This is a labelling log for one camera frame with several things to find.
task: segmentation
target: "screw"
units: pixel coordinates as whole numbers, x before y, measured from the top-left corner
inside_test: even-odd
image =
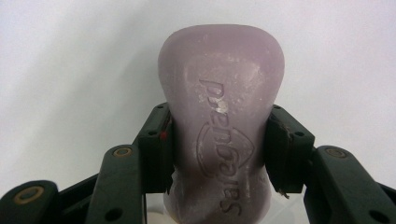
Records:
[[[30,203],[37,198],[39,198],[44,192],[44,188],[41,186],[32,186],[27,189],[21,190],[14,197],[15,204],[27,204]]]
[[[115,157],[127,157],[132,154],[132,150],[128,147],[121,147],[118,148],[113,152],[113,156]]]
[[[339,148],[329,147],[329,148],[326,148],[326,152],[329,155],[334,156],[336,158],[345,158],[347,156],[347,154]]]

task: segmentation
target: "soap surface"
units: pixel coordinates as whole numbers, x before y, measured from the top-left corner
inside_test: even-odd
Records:
[[[257,223],[267,213],[265,124],[284,73],[277,41],[244,25],[173,33],[159,77],[175,133],[175,172],[164,204],[178,223]]]

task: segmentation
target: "white wall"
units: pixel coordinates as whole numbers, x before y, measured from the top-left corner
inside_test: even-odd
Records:
[[[396,188],[396,2],[37,2],[0,3],[0,195],[34,179],[64,189],[97,173],[104,153],[131,143],[165,101],[163,41],[205,23],[272,34],[286,59],[276,103],[316,146],[350,150]],[[303,213],[289,222],[305,223]]]

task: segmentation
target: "lavender soap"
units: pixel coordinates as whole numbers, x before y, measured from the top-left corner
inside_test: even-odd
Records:
[[[265,124],[284,73],[276,40],[243,25],[173,33],[159,76],[175,132],[175,172],[164,204],[178,223],[257,223],[271,191]]]

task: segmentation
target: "white background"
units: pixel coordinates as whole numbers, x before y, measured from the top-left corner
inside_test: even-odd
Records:
[[[2,1],[0,195],[97,173],[104,153],[132,143],[165,101],[157,57],[166,37],[207,23],[273,35],[286,60],[276,104],[317,147],[351,151],[396,188],[396,2],[344,2]],[[274,201],[266,223],[306,223],[300,196]]]

